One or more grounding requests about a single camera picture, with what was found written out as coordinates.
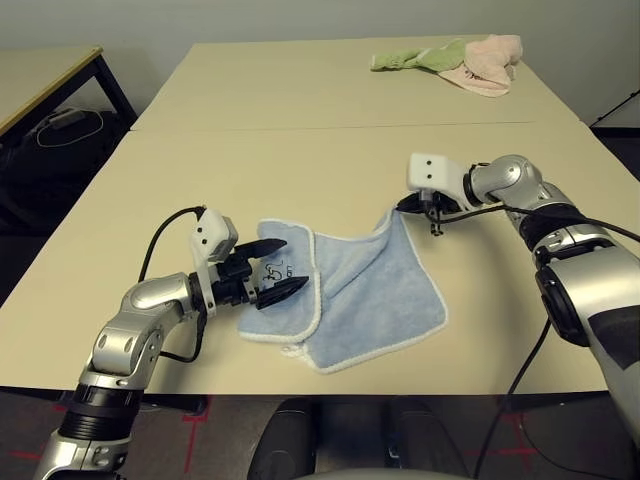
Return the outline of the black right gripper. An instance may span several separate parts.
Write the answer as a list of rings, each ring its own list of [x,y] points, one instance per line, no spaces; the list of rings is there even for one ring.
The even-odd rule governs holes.
[[[449,217],[470,213],[456,200],[437,191],[421,191],[419,195],[408,195],[397,203],[397,211],[407,214],[424,214],[430,223],[432,235],[442,235],[442,222]]]

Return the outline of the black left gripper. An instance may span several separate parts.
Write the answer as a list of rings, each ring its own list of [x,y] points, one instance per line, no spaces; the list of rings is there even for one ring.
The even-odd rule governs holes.
[[[261,310],[286,300],[304,287],[309,280],[308,276],[286,278],[257,291],[252,283],[253,270],[249,259],[269,256],[286,245],[285,240],[277,238],[237,245],[226,260],[215,264],[217,279],[212,282],[212,292],[216,304],[236,306],[249,303]]]

